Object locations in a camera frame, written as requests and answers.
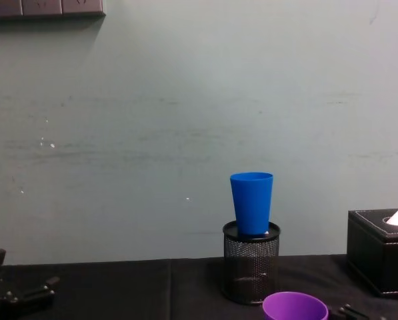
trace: cup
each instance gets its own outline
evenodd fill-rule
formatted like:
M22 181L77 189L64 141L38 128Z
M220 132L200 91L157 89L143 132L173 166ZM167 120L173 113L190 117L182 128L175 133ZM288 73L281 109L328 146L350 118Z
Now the cup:
M300 292L278 292L264 299L266 320L327 320L326 305L311 295Z
M273 175L236 173L230 177L230 182L239 233L263 235L268 232Z

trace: table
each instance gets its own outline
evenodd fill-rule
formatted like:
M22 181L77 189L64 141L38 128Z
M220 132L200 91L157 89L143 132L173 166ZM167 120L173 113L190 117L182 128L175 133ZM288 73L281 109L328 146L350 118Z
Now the table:
M25 320L240 320L262 319L260 306L238 305L222 296L222 258L113 263L6 266L5 277L21 287L58 275L52 309ZM314 295L328 305L350 303L376 317L398 320L398 300L373 296L348 275L344 255L280 257L283 291Z

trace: purple cup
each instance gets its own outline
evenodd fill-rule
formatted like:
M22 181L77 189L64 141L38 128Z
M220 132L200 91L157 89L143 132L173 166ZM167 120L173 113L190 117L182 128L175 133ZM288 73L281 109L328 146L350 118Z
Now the purple cup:
M266 320L327 320L326 305L300 292L278 292L269 295L263 302Z

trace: black mesh pen holder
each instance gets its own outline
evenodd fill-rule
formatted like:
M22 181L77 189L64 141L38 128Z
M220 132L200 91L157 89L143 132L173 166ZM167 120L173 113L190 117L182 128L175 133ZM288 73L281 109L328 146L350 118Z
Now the black mesh pen holder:
M237 231L236 221L224 232L223 294L230 300L254 305L278 291L280 228L269 223L269 232L245 236Z

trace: black leather tissue box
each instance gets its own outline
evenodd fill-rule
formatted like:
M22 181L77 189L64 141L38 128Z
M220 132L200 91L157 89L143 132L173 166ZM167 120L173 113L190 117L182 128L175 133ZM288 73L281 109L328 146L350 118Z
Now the black leather tissue box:
M398 298L398 226L386 223L397 210L348 214L348 265L381 297Z

